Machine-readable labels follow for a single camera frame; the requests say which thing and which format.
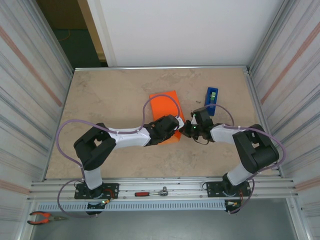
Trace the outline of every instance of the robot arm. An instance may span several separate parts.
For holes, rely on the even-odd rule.
[[[98,123],[97,125],[106,127],[103,123]],[[92,193],[92,195],[100,195],[99,191],[96,191],[103,184],[100,166],[113,150],[130,146],[146,147],[157,145],[169,139],[183,126],[184,122],[180,117],[168,115],[149,124],[144,124],[140,131],[132,134],[109,133],[92,127],[73,145],[76,155],[83,165],[85,183],[91,191],[95,190],[96,192]],[[122,133],[137,130],[136,128],[108,129]]]
[[[279,153],[270,138],[251,130],[227,129],[221,123],[214,124],[206,107],[191,113],[180,132],[188,138],[198,140],[199,136],[209,142],[235,144],[241,163],[222,177],[223,191],[233,195],[253,174],[279,159]],[[250,128],[264,131],[254,124]]]

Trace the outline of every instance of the red-handled pliers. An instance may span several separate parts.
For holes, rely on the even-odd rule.
[[[64,216],[52,216],[51,213],[44,212],[44,211],[34,211],[29,214],[30,216],[34,215],[41,215],[45,217],[45,219],[41,221],[27,221],[28,224],[30,225],[42,225],[42,224],[47,224],[50,221],[59,221],[59,220],[66,220],[67,218]]]

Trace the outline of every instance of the perforated metal strip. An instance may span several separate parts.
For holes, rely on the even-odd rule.
[[[161,201],[113,201],[105,209],[88,209],[89,202],[64,202],[62,208],[67,212],[100,211],[168,211],[168,210],[225,210],[224,200],[161,200]],[[60,212],[56,202],[42,202],[38,211]]]

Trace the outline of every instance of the blue object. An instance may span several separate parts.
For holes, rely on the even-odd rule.
[[[215,97],[214,100],[211,101],[211,94],[215,93]],[[218,88],[214,88],[214,87],[208,87],[208,90],[206,91],[206,95],[205,95],[205,102],[204,105],[208,105],[208,104],[216,104],[217,103],[217,99],[218,99]],[[215,115],[215,111],[216,111],[216,106],[210,106],[207,108],[208,113],[210,116],[214,116]]]

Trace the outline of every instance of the orange block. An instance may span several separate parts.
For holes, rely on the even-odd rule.
[[[158,94],[166,94],[172,97],[176,103],[179,106],[180,109],[180,117],[182,118],[183,122],[185,121],[184,114],[182,113],[182,109],[179,103],[179,99],[177,96],[176,91],[167,91],[167,92],[161,92],[161,93],[156,93],[156,94],[151,94],[149,98],[152,98],[155,95]],[[150,101],[151,108],[152,108],[152,113],[153,113],[153,120],[157,120],[163,116],[167,115],[172,115],[176,116],[178,115],[178,109],[175,103],[168,97],[165,96],[158,96]],[[179,131],[176,131],[175,134],[170,137],[169,139],[163,141],[162,143],[159,144],[172,144],[172,143],[177,143],[180,141],[181,138],[181,133]]]

